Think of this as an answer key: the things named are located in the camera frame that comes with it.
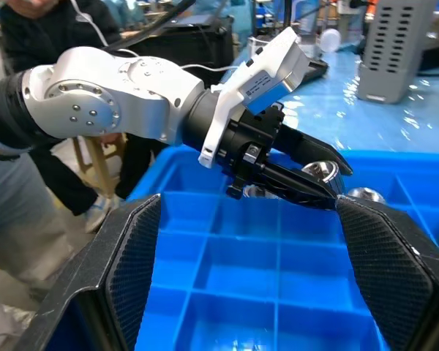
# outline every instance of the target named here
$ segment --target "blue plastic bin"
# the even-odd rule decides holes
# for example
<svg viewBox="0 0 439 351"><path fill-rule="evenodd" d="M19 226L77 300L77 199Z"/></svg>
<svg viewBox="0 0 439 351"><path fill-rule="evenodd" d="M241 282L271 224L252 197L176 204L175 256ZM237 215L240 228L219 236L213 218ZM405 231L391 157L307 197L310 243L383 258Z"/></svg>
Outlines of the blue plastic bin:
<svg viewBox="0 0 439 351"><path fill-rule="evenodd" d="M368 186L439 236L439 155L344 153ZM291 166L282 154L273 157ZM225 196L187 147L162 152L131 199L162 193L137 351L388 350L356 286L336 213Z"/></svg>

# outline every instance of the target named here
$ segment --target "vent grille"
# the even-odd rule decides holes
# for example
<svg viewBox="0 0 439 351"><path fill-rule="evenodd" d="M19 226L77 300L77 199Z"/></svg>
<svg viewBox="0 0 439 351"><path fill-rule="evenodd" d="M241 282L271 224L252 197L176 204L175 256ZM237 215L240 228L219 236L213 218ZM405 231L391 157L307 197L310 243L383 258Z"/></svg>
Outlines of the vent grille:
<svg viewBox="0 0 439 351"><path fill-rule="evenodd" d="M369 53L367 65L372 71L382 69L388 73L398 73L414 8L405 6L399 10L400 12L397 16L393 7L384 6L380 8L380 16L374 39L375 44ZM393 36L390 35L392 34L390 32L391 27L394 28Z"/></svg>

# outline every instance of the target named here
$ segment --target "gray pants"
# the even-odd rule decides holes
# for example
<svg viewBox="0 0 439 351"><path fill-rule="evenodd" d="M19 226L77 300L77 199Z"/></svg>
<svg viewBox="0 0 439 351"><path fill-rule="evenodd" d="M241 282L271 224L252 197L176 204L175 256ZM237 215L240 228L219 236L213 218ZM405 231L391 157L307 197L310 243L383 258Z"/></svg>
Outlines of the gray pants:
<svg viewBox="0 0 439 351"><path fill-rule="evenodd" d="M72 253L64 223L29 156L0 161L0 269L45 289ZM16 328L0 305L0 333L19 332Z"/></svg>

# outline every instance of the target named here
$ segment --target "wooden stool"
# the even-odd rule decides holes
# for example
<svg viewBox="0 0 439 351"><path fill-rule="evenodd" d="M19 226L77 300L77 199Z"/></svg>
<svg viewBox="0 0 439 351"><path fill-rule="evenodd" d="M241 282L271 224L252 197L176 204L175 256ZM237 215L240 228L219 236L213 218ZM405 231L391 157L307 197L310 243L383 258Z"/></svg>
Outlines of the wooden stool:
<svg viewBox="0 0 439 351"><path fill-rule="evenodd" d="M91 163L89 164L86 164L83 160L83 154L81 153L78 139L76 137L72 139L76 159L78 161L78 166L80 167L79 176L90 186L101 189L105 196L112 197L117 179L111 178L106 160L113 156L120 156L122 159L125 149L125 140L124 138L120 138L114 143L116 149L109 154L104 154L104 148L98 137L84 137L84 140L89 156L91 157ZM96 179L93 179L93 177L88 174L88 171L91 168L94 169Z"/></svg>

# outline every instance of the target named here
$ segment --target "gray device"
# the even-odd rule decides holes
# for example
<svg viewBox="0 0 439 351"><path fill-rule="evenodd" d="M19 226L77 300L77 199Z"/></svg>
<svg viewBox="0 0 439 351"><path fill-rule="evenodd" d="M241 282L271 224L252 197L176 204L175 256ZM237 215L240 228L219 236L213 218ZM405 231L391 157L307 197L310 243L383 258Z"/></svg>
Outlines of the gray device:
<svg viewBox="0 0 439 351"><path fill-rule="evenodd" d="M393 104L404 97L418 71L437 2L378 2L359 67L359 99Z"/></svg>

